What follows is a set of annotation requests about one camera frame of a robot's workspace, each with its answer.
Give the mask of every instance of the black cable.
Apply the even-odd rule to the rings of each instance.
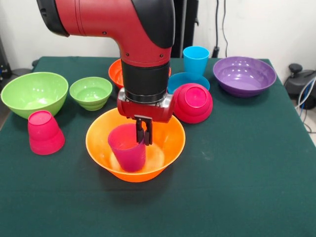
[[[303,123],[305,123],[306,118],[307,118],[307,110],[305,110],[305,117],[303,119]]]
[[[307,131],[308,133],[312,132],[311,127],[309,127],[306,123],[304,123],[304,125],[308,128],[309,131]]]
[[[225,17],[226,17],[226,0],[224,0],[224,16],[223,16],[223,22],[222,22],[222,29],[223,29],[224,40],[226,41],[225,57],[227,58],[228,41],[226,39],[225,32],[224,32]]]
[[[216,13],[215,13],[215,29],[216,29],[216,47],[218,47],[218,5],[219,5],[219,0],[217,0],[217,5],[216,5]]]
[[[304,117],[304,119],[303,119],[303,124],[304,124],[304,126],[306,126],[307,128],[308,128],[308,130],[309,131],[307,131],[309,134],[315,134],[316,132],[313,132],[313,130],[311,129],[311,127],[310,126],[308,126],[306,123],[305,123],[305,120],[306,120],[306,117],[307,117],[307,110],[305,110],[306,112],[305,112],[305,117]]]

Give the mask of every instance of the table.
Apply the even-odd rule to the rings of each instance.
[[[61,74],[71,85],[108,78],[115,60],[43,57],[35,71]],[[211,116],[184,124],[183,153],[149,182],[121,181],[86,151],[86,132],[116,106],[115,92],[96,112],[68,95],[56,116],[66,144],[48,157],[30,151],[27,121],[11,113],[0,132],[1,236],[315,236],[316,150],[281,82],[260,96],[235,98],[216,82],[215,62],[205,72]],[[171,66],[183,71],[180,59]]]

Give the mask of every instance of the bowl rim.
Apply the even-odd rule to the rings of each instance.
[[[63,93],[63,95],[62,95],[58,100],[56,100],[56,101],[54,101],[54,102],[51,102],[51,103],[48,103],[48,104],[46,104],[46,105],[44,105],[44,106],[41,106],[41,107],[33,108],[33,109],[23,109],[23,108],[17,108],[17,107],[14,107],[14,106],[9,105],[9,104],[3,99],[3,92],[5,91],[6,87],[7,87],[8,85],[10,85],[11,83],[13,83],[14,81],[19,80],[20,78],[24,78],[24,77],[26,77],[26,76],[30,76],[30,75],[34,75],[34,74],[50,74],[50,75],[55,75],[55,76],[60,77],[61,79],[63,79],[63,80],[66,82],[66,85],[67,85],[66,91]],[[67,95],[67,93],[68,93],[68,89],[69,89],[68,81],[67,81],[62,75],[57,74],[57,73],[51,73],[51,72],[34,72],[34,73],[28,73],[28,74],[24,74],[24,75],[22,75],[22,76],[19,76],[19,77],[13,79],[12,81],[10,81],[7,85],[5,85],[5,87],[2,89],[2,92],[1,92],[1,100],[2,100],[2,102],[3,102],[6,106],[8,106],[9,108],[14,109],[14,110],[21,110],[21,111],[41,110],[41,109],[47,108],[48,106],[51,106],[51,105],[57,103],[57,102],[60,101],[62,98],[64,98],[64,97]]]
[[[190,74],[190,75],[195,75],[195,76],[196,76],[195,73],[188,73],[188,72],[180,72],[180,73],[175,73],[175,74],[173,74],[173,75],[169,78],[169,80],[168,80],[168,86],[167,86],[168,93],[174,94],[174,93],[176,92],[176,90],[177,90],[178,88],[180,88],[181,86],[183,86],[183,85],[185,85],[185,84],[189,84],[189,83],[195,83],[194,81],[191,81],[191,82],[189,82],[189,83],[181,84],[179,87],[175,88],[172,92],[169,91],[169,82],[170,82],[170,79],[171,79],[172,77],[174,77],[174,76],[180,76],[180,75],[183,75],[183,74]],[[199,76],[202,78],[202,80],[207,81],[207,83],[208,83],[208,89],[206,88],[206,90],[209,91],[209,90],[211,89],[211,83],[209,82],[209,80],[208,80],[205,76],[203,76],[203,75],[199,75]]]
[[[95,79],[98,79],[98,80],[99,80],[99,79],[105,80],[106,83],[108,83],[108,84],[111,86],[111,89],[110,89],[109,93],[107,93],[105,96],[103,96],[103,97],[101,97],[101,98],[99,98],[99,99],[97,99],[97,100],[92,100],[92,101],[85,101],[85,100],[80,100],[80,99],[76,98],[76,97],[72,94],[71,89],[73,88],[73,86],[74,86],[77,82],[82,81],[82,80],[86,80],[86,79],[89,79],[89,78],[95,78]],[[107,80],[106,78],[102,78],[102,77],[86,77],[86,78],[81,78],[81,79],[79,79],[79,80],[76,80],[76,81],[70,86],[70,88],[69,88],[69,94],[70,94],[70,96],[71,96],[74,100],[76,100],[76,101],[78,101],[78,102],[83,102],[83,103],[85,103],[85,102],[97,102],[97,101],[104,100],[104,99],[108,98],[108,97],[111,95],[112,91],[113,91],[113,85],[112,85],[112,83],[111,83],[109,80]]]
[[[217,64],[218,64],[219,62],[225,61],[225,60],[227,60],[227,59],[229,59],[229,58],[244,58],[244,59],[251,59],[251,60],[259,61],[260,63],[263,63],[263,64],[265,64],[266,66],[268,66],[268,67],[274,72],[274,75],[275,75],[275,76],[274,76],[274,79],[273,79],[272,82],[269,83],[268,85],[266,85],[266,86],[264,86],[264,87],[261,87],[261,88],[258,88],[258,89],[240,89],[240,88],[236,88],[236,87],[233,87],[233,86],[231,86],[231,85],[228,85],[228,84],[226,84],[225,82],[223,82],[222,80],[220,80],[220,79],[218,78],[218,75],[214,72],[214,69],[215,69],[215,67],[217,66]],[[251,58],[251,57],[244,57],[244,56],[231,56],[231,57],[222,58],[222,59],[218,60],[218,61],[214,64],[214,66],[213,66],[213,74],[214,74],[216,80],[218,80],[220,83],[224,84],[225,86],[227,86],[227,87],[229,87],[229,88],[237,89],[237,90],[239,90],[239,91],[261,91],[261,90],[265,90],[265,89],[269,88],[270,86],[272,86],[272,85],[275,83],[275,81],[277,80],[277,73],[276,73],[275,69],[274,69],[271,65],[269,65],[268,63],[266,63],[266,62],[264,62],[264,61],[262,61],[262,60],[260,60],[260,59]]]
[[[109,74],[109,77],[110,77],[111,81],[113,81],[116,86],[122,86],[122,87],[123,87],[122,84],[118,83],[117,81],[114,80],[114,78],[112,78],[111,73],[110,73],[110,70],[111,70],[117,63],[119,63],[119,62],[121,62],[121,59],[120,59],[120,58],[117,59],[117,60],[115,60],[115,61],[110,65],[110,67],[109,67],[109,69],[108,69],[108,74]]]
[[[146,175],[146,174],[152,174],[152,173],[155,173],[155,172],[158,172],[158,171],[161,171],[161,170],[166,169],[169,165],[171,165],[172,163],[174,163],[174,162],[176,161],[176,159],[177,159],[177,158],[181,155],[181,153],[183,152],[184,146],[185,146],[185,144],[186,144],[186,133],[185,133],[185,131],[184,131],[184,127],[183,127],[183,125],[181,124],[181,122],[177,119],[176,116],[172,115],[172,117],[174,117],[174,119],[176,119],[176,122],[180,125],[180,127],[181,127],[181,132],[182,132],[182,134],[183,134],[183,139],[184,139],[183,144],[182,144],[182,147],[181,147],[181,149],[180,149],[180,152],[175,156],[175,158],[174,158],[172,161],[168,162],[167,164],[165,164],[164,166],[162,166],[162,167],[160,167],[160,168],[158,168],[158,169],[151,170],[151,171],[149,171],[149,172],[143,172],[143,173],[121,172],[121,171],[113,170],[113,169],[110,169],[110,168],[104,166],[103,164],[101,164],[100,162],[98,162],[98,161],[92,156],[92,154],[91,154],[91,152],[90,152],[90,149],[89,149],[89,147],[88,147],[88,134],[90,133],[90,130],[91,130],[92,126],[93,126],[99,119],[101,119],[101,117],[104,116],[104,114],[106,114],[106,113],[108,113],[108,112],[111,112],[111,111],[114,111],[114,110],[117,110],[117,111],[119,112],[119,110],[118,110],[117,108],[108,110],[108,111],[106,111],[105,113],[103,113],[102,115],[100,115],[95,121],[93,121],[93,123],[90,125],[90,127],[89,127],[89,129],[88,129],[88,131],[87,131],[87,133],[86,133],[86,136],[85,136],[85,147],[86,147],[86,149],[87,149],[87,151],[88,151],[90,157],[91,157],[91,158],[94,160],[94,162],[96,162],[99,166],[101,166],[101,167],[105,168],[106,170],[108,170],[109,172],[112,172],[112,173],[115,173],[115,174],[122,174],[122,175],[138,175],[138,176],[139,176],[139,175]]]

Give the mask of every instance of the green bowl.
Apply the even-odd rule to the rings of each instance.
[[[71,85],[69,93],[80,106],[89,111],[102,108],[113,90],[112,84],[98,77],[82,78]]]
[[[38,110],[56,115],[64,105],[68,82],[55,73],[30,73],[9,82],[1,93],[1,100],[17,115],[28,119]]]

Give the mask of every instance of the plastic bowl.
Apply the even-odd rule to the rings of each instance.
[[[131,123],[121,116],[117,108],[107,111],[90,126],[86,135],[86,148],[92,159],[119,179],[127,182],[145,182],[158,176],[181,154],[185,144],[185,132],[179,120],[172,116],[169,123],[153,122],[153,144],[146,147],[143,169],[125,172],[108,144],[108,136],[116,127]]]
[[[109,77],[118,87],[118,89],[123,88],[123,73],[122,73],[122,61],[121,59],[116,60],[109,67]]]
[[[69,93],[80,106],[89,111],[102,108],[113,90],[112,84],[98,77],[82,78],[73,83]]]
[[[1,100],[17,115],[28,117],[39,110],[54,115],[64,105],[68,82],[55,73],[30,73],[9,82],[1,93]]]
[[[213,99],[205,87],[189,83],[179,87],[174,93],[174,114],[186,123],[206,120],[213,110]]]
[[[210,89],[209,81],[202,75],[193,73],[177,73],[169,78],[168,92],[170,94],[173,94],[177,88],[188,83],[200,84],[204,86],[207,90]]]
[[[267,63],[248,57],[228,57],[215,63],[214,75],[220,86],[237,97],[251,97],[268,89],[277,79]]]

